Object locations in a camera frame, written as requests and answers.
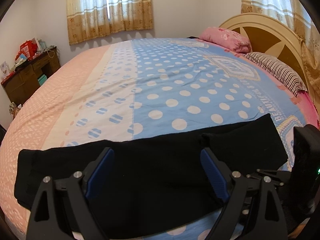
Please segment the black pants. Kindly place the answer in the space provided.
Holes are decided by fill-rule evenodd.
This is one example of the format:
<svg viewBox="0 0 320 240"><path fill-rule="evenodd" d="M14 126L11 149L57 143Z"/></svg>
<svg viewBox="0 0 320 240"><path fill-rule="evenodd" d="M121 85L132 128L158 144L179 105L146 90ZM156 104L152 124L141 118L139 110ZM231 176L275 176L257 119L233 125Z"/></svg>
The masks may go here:
<svg viewBox="0 0 320 240"><path fill-rule="evenodd" d="M31 209L44 177L68 178L107 147L114 151L114 162L98 184L99 196L88 206L97 226L111 239L157 234L221 209L223 202L201 165L204 148L244 175L257 169L277 170L287 161L269 114L254 121L133 141L21 150L14 186L18 204Z"/></svg>

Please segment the red and gold bag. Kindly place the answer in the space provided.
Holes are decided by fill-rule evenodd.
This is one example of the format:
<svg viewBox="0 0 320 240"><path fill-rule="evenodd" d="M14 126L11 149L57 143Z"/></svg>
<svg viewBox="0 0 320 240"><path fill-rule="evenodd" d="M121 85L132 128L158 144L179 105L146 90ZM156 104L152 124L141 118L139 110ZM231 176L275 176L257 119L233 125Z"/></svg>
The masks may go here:
<svg viewBox="0 0 320 240"><path fill-rule="evenodd" d="M17 115L17 113L21 110L22 105L16 105L16 103L12 102L9 106L9 113L12 116L12 118L14 119Z"/></svg>

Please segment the striped pillow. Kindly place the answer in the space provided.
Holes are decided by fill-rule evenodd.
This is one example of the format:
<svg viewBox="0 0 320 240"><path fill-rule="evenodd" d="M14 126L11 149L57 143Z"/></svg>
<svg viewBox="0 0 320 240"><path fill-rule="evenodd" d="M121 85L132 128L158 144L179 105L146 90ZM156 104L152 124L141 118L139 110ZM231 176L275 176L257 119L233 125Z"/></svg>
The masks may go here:
<svg viewBox="0 0 320 240"><path fill-rule="evenodd" d="M297 96L299 91L308 91L304 81L298 73L276 57L260 52L250 52L243 56L269 72L294 96Z"/></svg>

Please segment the teal box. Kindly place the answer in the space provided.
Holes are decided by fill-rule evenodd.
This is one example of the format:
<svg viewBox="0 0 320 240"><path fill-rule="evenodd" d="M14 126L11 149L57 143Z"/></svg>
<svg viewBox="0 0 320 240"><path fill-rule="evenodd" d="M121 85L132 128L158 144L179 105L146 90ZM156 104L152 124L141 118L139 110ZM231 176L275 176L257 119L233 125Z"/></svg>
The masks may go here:
<svg viewBox="0 0 320 240"><path fill-rule="evenodd" d="M42 86L46 81L47 81L47 76L44 74L38 78L38 82L40 86Z"/></svg>

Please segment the dark brown wooden desk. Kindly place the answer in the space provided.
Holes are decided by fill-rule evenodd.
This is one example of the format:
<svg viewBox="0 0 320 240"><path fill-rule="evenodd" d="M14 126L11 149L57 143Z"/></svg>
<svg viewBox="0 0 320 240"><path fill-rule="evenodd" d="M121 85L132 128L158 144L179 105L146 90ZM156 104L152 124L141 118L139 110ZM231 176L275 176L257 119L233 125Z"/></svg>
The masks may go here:
<svg viewBox="0 0 320 240"><path fill-rule="evenodd" d="M59 50L51 46L35 59L19 65L1 85L11 102L24 104L40 88L40 77L49 78L60 68Z"/></svg>

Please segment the pink blue patterned bedspread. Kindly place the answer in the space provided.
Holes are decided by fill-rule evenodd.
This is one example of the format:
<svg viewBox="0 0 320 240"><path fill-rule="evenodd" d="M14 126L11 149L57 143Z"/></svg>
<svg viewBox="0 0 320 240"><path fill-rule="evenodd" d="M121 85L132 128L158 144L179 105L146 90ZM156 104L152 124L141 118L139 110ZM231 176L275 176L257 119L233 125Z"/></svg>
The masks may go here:
<svg viewBox="0 0 320 240"><path fill-rule="evenodd" d="M79 54L22 106L1 144L1 208L19 239L29 211L14 197L20 150L129 141L255 120L269 114L291 170L293 128L319 125L305 91L225 48L186 38L115 43Z"/></svg>

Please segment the cream and brown headboard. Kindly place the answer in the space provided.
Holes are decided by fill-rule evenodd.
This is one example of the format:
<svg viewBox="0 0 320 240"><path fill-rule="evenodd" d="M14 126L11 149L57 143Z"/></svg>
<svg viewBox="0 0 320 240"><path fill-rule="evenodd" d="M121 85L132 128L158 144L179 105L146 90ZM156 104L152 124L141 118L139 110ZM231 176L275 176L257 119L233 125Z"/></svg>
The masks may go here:
<svg viewBox="0 0 320 240"><path fill-rule="evenodd" d="M220 27L247 37L253 51L272 55L295 70L307 86L314 105L319 109L319 95L311 87L303 69L300 38L291 29L274 18L253 12L233 16Z"/></svg>

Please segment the pink floral pillow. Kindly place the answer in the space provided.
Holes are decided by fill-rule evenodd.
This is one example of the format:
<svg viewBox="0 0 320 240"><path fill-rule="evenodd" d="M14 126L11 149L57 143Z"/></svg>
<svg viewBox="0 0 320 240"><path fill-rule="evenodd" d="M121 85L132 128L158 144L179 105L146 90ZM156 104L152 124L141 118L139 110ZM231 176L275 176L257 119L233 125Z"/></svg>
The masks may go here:
<svg viewBox="0 0 320 240"><path fill-rule="evenodd" d="M250 40L236 31L220 27L208 27L199 39L217 44L235 53L249 53L252 51Z"/></svg>

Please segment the red items on desk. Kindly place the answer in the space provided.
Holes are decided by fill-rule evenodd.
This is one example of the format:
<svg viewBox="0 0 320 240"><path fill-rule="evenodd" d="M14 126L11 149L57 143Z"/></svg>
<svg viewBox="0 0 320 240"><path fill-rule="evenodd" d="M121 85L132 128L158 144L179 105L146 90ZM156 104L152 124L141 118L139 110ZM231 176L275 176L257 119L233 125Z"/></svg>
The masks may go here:
<svg viewBox="0 0 320 240"><path fill-rule="evenodd" d="M27 40L20 45L20 50L18 51L15 61L18 59L33 60L41 54L41 46L36 38L32 40Z"/></svg>

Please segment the beige patterned curtain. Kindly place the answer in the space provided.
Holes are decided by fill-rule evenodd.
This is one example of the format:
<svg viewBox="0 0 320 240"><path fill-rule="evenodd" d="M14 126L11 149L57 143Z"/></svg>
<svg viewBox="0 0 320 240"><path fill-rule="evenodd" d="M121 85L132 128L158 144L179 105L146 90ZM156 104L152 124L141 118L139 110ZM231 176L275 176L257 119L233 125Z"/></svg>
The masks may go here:
<svg viewBox="0 0 320 240"><path fill-rule="evenodd" d="M70 45L122 31L153 29L151 0L66 0Z"/></svg>

